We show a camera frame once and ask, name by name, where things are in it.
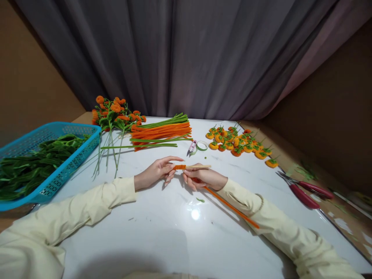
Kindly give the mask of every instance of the cream sleeve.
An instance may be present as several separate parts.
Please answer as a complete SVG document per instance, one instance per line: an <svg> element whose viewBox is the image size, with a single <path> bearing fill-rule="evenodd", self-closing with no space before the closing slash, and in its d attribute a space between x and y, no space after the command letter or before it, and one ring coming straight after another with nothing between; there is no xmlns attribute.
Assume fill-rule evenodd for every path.
<svg viewBox="0 0 372 279"><path fill-rule="evenodd" d="M116 205L135 200L134 178L117 178L15 221L0 234L0 277L61 278L65 251L55 245Z"/></svg>
<svg viewBox="0 0 372 279"><path fill-rule="evenodd" d="M298 225L260 195L230 179L218 193L260 226L260 229L252 229L264 235L295 263L301 279L363 279L321 236Z"/></svg>

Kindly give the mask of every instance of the green floral tape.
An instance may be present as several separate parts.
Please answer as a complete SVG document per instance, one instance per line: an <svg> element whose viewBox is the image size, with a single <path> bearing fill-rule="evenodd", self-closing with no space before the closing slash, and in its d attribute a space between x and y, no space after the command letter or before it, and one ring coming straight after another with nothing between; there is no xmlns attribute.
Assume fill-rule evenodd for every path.
<svg viewBox="0 0 372 279"><path fill-rule="evenodd" d="M196 148L199 149L200 151L205 151L208 149L208 143L205 141L198 141L196 143Z"/></svg>

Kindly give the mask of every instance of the person's left hand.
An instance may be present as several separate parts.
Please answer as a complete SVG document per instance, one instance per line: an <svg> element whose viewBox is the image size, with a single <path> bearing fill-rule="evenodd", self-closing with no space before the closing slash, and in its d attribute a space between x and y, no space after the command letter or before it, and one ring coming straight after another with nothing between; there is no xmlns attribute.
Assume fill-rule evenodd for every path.
<svg viewBox="0 0 372 279"><path fill-rule="evenodd" d="M169 182L174 177L173 170L175 164L170 163L169 161L180 161L184 160L180 157L168 156L163 159L155 160L147 169L145 169L140 174L134 176L134 189L136 191L147 188L160 178L166 178L164 186L167 186Z"/></svg>

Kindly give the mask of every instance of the bouquet of orange flowers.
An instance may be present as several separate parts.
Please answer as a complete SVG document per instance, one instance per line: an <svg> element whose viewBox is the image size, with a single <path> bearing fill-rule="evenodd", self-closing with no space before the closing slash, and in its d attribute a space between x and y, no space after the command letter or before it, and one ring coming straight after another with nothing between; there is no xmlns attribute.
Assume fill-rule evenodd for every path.
<svg viewBox="0 0 372 279"><path fill-rule="evenodd" d="M131 112L128 109L128 103L125 99L115 97L110 101L102 96L96 98L100 106L96 106L96 110L92 110L92 124L101 126L103 131L111 131L113 128L118 128L124 133L130 131L133 125L140 126L142 122L146 122L146 116L142 115L138 110Z"/></svg>
<svg viewBox="0 0 372 279"><path fill-rule="evenodd" d="M106 142L104 143L104 146L106 143L107 146L114 146L114 140L112 137L112 130L113 129L119 129L122 130L121 138L123 138L125 132L131 131L132 127L138 127L142 125L142 122L146 122L146 116L141 115L141 113L138 110L135 110L131 112L128 109L128 103L125 101L125 99L119 99L118 97L115 97L113 101L110 101L106 98L103 98L102 96L98 96L96 98L96 101L98 105L96 106L96 109L92 110L92 124L101 126L102 131L109 132L108 138L106 139ZM102 157L102 150L101 148L101 142L99 143L100 150L98 151L98 162L96 165L96 168L94 170L93 175L96 172L99 172L100 168L100 158ZM116 165L116 173L118 168L118 163L120 159L120 151L119 151L119 157L118 160L116 160L116 154L114 152L114 160Z"/></svg>

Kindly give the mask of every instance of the white marble table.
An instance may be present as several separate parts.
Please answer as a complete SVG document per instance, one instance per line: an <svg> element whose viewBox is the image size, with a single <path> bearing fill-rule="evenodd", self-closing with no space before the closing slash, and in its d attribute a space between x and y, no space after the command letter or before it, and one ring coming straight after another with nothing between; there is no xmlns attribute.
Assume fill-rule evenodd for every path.
<svg viewBox="0 0 372 279"><path fill-rule="evenodd" d="M161 120L148 117L148 123ZM231 121L190 119L193 138L209 143L205 134L216 123L225 128L234 125ZM129 138L123 140L123 145L129 145ZM169 155L184 158L187 165L210 164L243 187L262 194L299 224L319 232L355 270L372 272L371 265L327 220L297 200L275 174L277 169L266 167L252 153L236 158L228 151L208 149L186 158L189 145L189 141L181 141L178 148L139 152L122 149L118 176L138 174L154 160ZM106 158L102 160L100 174L95 179L92 178L95 162L84 165L53 202L112 181L115 174L112 155L108 163L106 170ZM164 190L162 185L159 181L139 192L137 202L113 209L94 227L85 226L63 241L60 245L67 251L63 278L122 278L136 270L183 272L221 279L297 277L292 262L264 237L254 235L238 215L209 193L192 193L185 187L181 171L177 171Z"/></svg>

